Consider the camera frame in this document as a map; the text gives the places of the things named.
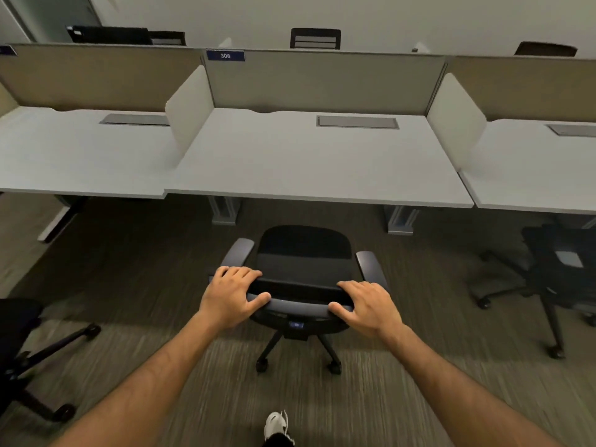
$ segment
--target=floor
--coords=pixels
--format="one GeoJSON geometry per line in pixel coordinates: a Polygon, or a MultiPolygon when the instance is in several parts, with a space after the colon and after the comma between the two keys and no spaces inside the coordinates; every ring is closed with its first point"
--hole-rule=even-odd
{"type": "MultiPolygon", "coordinates": [[[[47,195],[0,196],[2,296],[14,286],[10,297],[47,305],[27,348],[92,321],[103,327],[92,342],[39,367],[29,389],[52,407],[72,402],[85,413],[197,310],[209,270],[236,238],[258,240],[266,228],[292,223],[334,228],[354,251],[374,251],[404,321],[423,340],[563,442],[594,445],[596,330],[559,309],[568,347],[567,359],[555,361],[544,352],[552,337],[536,297],[503,298],[481,311],[467,287],[506,287],[514,278],[477,253],[523,255],[520,228],[540,225],[544,215],[427,209],[413,237],[393,237],[383,233],[379,207],[370,205],[246,200],[238,226],[225,227],[210,224],[202,196],[93,198],[44,253],[35,238],[57,208],[47,195]]],[[[352,330],[332,336],[343,361],[336,377],[316,342],[283,340],[258,376],[255,359],[271,335],[248,321],[217,339],[191,374],[161,445],[257,446],[267,414],[281,409],[299,446],[451,445],[379,343],[352,330]]],[[[13,404],[0,418],[0,446],[44,446],[60,430],[13,404]]]]}

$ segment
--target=hand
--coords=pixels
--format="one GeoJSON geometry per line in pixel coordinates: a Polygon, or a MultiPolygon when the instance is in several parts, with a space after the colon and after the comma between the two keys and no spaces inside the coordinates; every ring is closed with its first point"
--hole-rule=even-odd
{"type": "Polygon", "coordinates": [[[217,332],[246,320],[271,300],[269,293],[261,293],[250,302],[246,300],[249,285],[260,276],[262,272],[246,266],[220,266],[205,289],[197,316],[217,332]]]}
{"type": "Polygon", "coordinates": [[[339,303],[329,303],[329,310],[355,330],[368,337],[388,338],[404,326],[391,296],[378,284],[370,282],[338,282],[354,301],[354,311],[339,303]]]}

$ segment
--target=foot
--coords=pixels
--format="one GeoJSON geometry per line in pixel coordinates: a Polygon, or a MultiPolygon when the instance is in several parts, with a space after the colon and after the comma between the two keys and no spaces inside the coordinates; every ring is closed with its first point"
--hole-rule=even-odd
{"type": "Polygon", "coordinates": [[[264,439],[267,440],[276,433],[286,436],[291,443],[294,440],[288,436],[288,415],[285,411],[281,413],[271,413],[264,423],[264,439]]]}

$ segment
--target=black office chair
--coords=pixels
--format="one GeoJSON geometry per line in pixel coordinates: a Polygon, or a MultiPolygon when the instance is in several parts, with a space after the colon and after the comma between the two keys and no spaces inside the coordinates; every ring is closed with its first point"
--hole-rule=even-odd
{"type": "Polygon", "coordinates": [[[52,411],[26,390],[31,377],[21,375],[79,337],[97,337],[101,328],[92,323],[32,356],[30,352],[19,353],[29,333],[40,325],[42,310],[43,306],[34,300],[0,299],[0,415],[15,401],[45,420],[67,422],[75,415],[76,407],[66,404],[52,411]]]}
{"type": "Polygon", "coordinates": [[[183,31],[149,31],[153,45],[181,45],[186,46],[183,31]]]}
{"type": "Polygon", "coordinates": [[[516,55],[527,56],[575,56],[577,48],[571,45],[551,44],[548,42],[520,42],[516,55]]]}
{"type": "MultiPolygon", "coordinates": [[[[255,242],[236,240],[221,266],[242,266],[255,242]]],[[[364,279],[377,282],[388,290],[387,281],[375,255],[369,251],[356,254],[364,279]]],[[[277,226],[267,230],[257,250],[257,269],[263,276],[249,288],[246,297],[253,300],[268,291],[271,301],[252,315],[259,324],[276,330],[259,358],[257,372],[267,370],[267,355],[282,337],[307,340],[317,336],[332,357],[327,368],[341,374],[341,361],[326,334],[347,329],[347,324],[329,312],[332,301],[347,310],[354,309],[352,299],[336,284],[352,279],[352,249],[348,239],[330,229],[308,226],[277,226]]]]}
{"type": "Polygon", "coordinates": [[[68,26],[66,31],[78,44],[153,45],[149,30],[129,27],[68,26]]]}
{"type": "Polygon", "coordinates": [[[596,327],[596,231],[544,225],[524,228],[521,235],[535,261],[529,269],[493,251],[484,252],[481,259],[494,257],[523,277],[525,287],[486,295],[477,300],[478,307],[488,309],[491,299],[512,293],[526,297],[540,295],[556,341],[548,348],[548,354],[563,359],[564,343],[555,306],[589,314],[587,322],[596,327]]]}
{"type": "Polygon", "coordinates": [[[339,50],[340,46],[340,29],[292,28],[290,48],[324,48],[339,50]]]}

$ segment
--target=forearm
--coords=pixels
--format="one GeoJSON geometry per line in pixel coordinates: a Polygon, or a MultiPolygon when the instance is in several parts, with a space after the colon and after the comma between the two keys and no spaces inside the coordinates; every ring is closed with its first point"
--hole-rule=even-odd
{"type": "Polygon", "coordinates": [[[194,316],[51,447],[153,445],[188,375],[216,334],[201,316],[194,316]]]}
{"type": "Polygon", "coordinates": [[[408,327],[384,339],[456,447],[561,447],[546,432],[435,353],[408,327]]]}

